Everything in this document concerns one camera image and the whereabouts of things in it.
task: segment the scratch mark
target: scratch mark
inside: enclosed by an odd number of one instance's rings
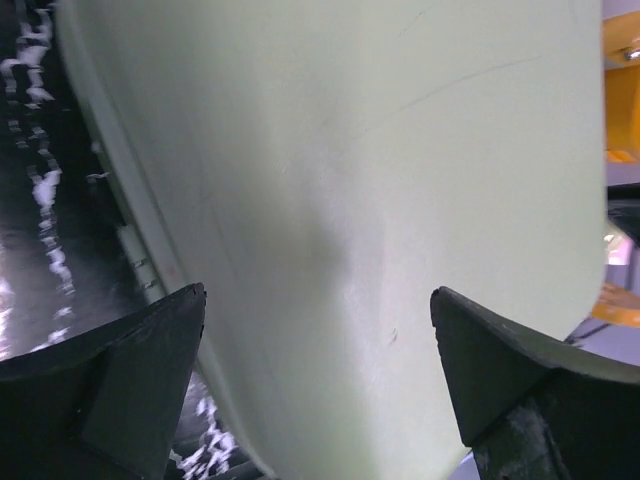
[[[393,331],[391,332],[391,341],[389,342],[389,346],[396,343],[397,340],[398,340],[398,329],[394,328]]]
[[[569,12],[571,13],[571,18],[573,19],[573,24],[578,25],[578,12],[576,12],[575,0],[567,0],[567,4],[569,6]]]
[[[470,73],[469,75],[465,75],[463,77],[460,77],[460,78],[458,78],[458,79],[456,79],[456,80],[454,80],[452,82],[447,83],[446,85],[442,85],[440,87],[436,87],[433,90],[431,90],[429,93],[426,93],[426,94],[424,94],[424,95],[422,95],[422,96],[410,101],[409,103],[406,103],[406,104],[400,106],[399,108],[397,108],[393,112],[391,112],[391,113],[385,115],[384,117],[382,117],[381,119],[373,122],[368,127],[366,127],[364,130],[362,130],[360,133],[358,133],[357,135],[352,137],[351,141],[354,142],[354,141],[364,137],[365,135],[367,135],[371,131],[380,128],[382,125],[384,125],[385,123],[389,122],[394,117],[400,115],[401,113],[404,113],[405,111],[409,110],[410,108],[415,107],[416,105],[419,105],[420,103],[424,102],[425,100],[428,100],[429,98],[433,97],[436,94],[442,93],[442,92],[444,92],[446,90],[449,90],[452,87],[460,85],[461,83],[467,82],[467,81],[472,80],[472,79],[477,78],[477,77],[481,77],[481,76],[486,75],[488,73],[493,73],[493,72],[496,72],[498,70],[504,70],[505,68],[513,67],[515,65],[521,65],[521,64],[524,64],[524,63],[533,62],[535,60],[540,59],[541,57],[542,57],[542,55],[536,55],[535,57],[529,57],[529,58],[524,58],[522,60],[515,60],[515,61],[512,61],[512,62],[503,63],[501,65],[496,65],[494,67],[486,68],[486,69],[481,70],[479,72]]]
[[[416,15],[415,17],[413,17],[413,20],[411,20],[409,22],[409,24],[404,27],[404,29],[398,34],[398,38],[401,37],[402,35],[404,35],[405,33],[407,33],[409,31],[409,29],[411,29],[411,27],[413,27],[415,25],[415,23],[420,20],[420,18],[424,15],[424,13],[427,10],[422,10],[420,13],[418,13],[418,15]]]
[[[206,205],[206,194],[204,190],[204,157],[200,156],[198,161],[198,234],[204,236],[204,206]]]
[[[226,239],[226,235],[224,233],[224,229],[222,228],[222,225],[220,223],[220,219],[216,215],[214,209],[212,209],[212,211],[211,211],[211,220],[213,221],[213,226],[214,226],[214,228],[216,230],[216,233],[218,234],[218,237],[220,238],[220,245],[222,246],[222,253],[224,254],[224,256],[227,259],[227,261],[229,262],[229,267],[231,268],[231,272],[233,273],[234,278],[236,279],[236,281],[238,283],[240,283],[240,279],[241,279],[240,272],[238,272],[238,269],[236,268],[236,265],[233,262],[233,257],[231,255],[230,250],[229,250],[229,245],[227,243],[227,239]]]

